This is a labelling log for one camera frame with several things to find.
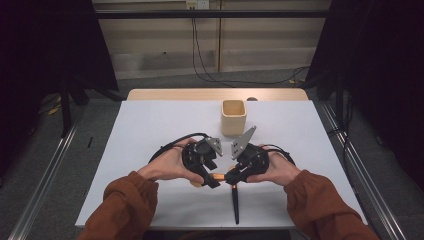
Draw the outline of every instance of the black pen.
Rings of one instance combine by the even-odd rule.
[[[236,224],[239,223],[239,211],[238,211],[238,192],[237,192],[237,184],[234,184],[231,187],[231,192],[233,194],[233,206],[234,206],[234,216],[236,218]]]

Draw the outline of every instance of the rust-colored sweater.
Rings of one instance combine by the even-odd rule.
[[[79,239],[140,239],[157,205],[158,184],[136,172],[110,183]],[[303,170],[284,188],[294,224],[312,239],[378,239],[323,176]]]

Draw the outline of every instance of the hand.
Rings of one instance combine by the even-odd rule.
[[[248,177],[246,179],[248,183],[270,181],[281,186],[286,186],[300,173],[300,170],[280,153],[270,152],[268,153],[268,156],[268,170],[264,174],[252,175]]]
[[[192,138],[188,138],[175,145],[184,147],[188,143],[195,141],[196,140]],[[190,181],[203,184],[203,178],[200,175],[195,174],[184,167],[181,158],[181,152],[183,149],[181,147],[173,147],[162,153],[149,164],[140,168],[137,173],[150,181],[185,178]]]

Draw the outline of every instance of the table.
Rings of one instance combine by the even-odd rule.
[[[260,144],[263,143],[261,141],[267,141],[266,143],[287,147],[286,150],[290,149],[288,151],[292,153],[299,168],[307,168],[329,177],[342,198],[365,219],[314,105],[308,101],[303,90],[137,89],[131,91],[129,101],[121,106],[76,225],[83,226],[87,217],[100,204],[103,189],[111,180],[140,167],[143,159],[146,161],[144,164],[147,164],[149,154],[151,156],[156,151],[153,150],[155,147],[186,135],[183,132],[204,129],[211,136],[221,138],[224,155],[229,158],[229,143],[233,139],[220,136],[219,120],[215,117],[220,115],[221,100],[245,100],[249,97],[262,100],[246,103],[246,124],[259,125],[259,131],[256,131],[250,142]],[[308,146],[308,151],[305,151],[301,144]],[[226,172],[227,165],[230,164],[227,159],[216,159],[215,162],[218,165],[217,172]],[[151,229],[228,230],[294,227],[285,210],[285,193],[280,186],[273,183],[240,183],[239,225],[234,223],[230,191],[226,184],[211,190],[207,187],[195,189],[183,179],[161,181],[158,207]]]

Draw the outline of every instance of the pen holder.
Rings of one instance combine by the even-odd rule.
[[[224,136],[239,136],[244,133],[246,105],[242,100],[224,100],[221,111],[221,132]]]

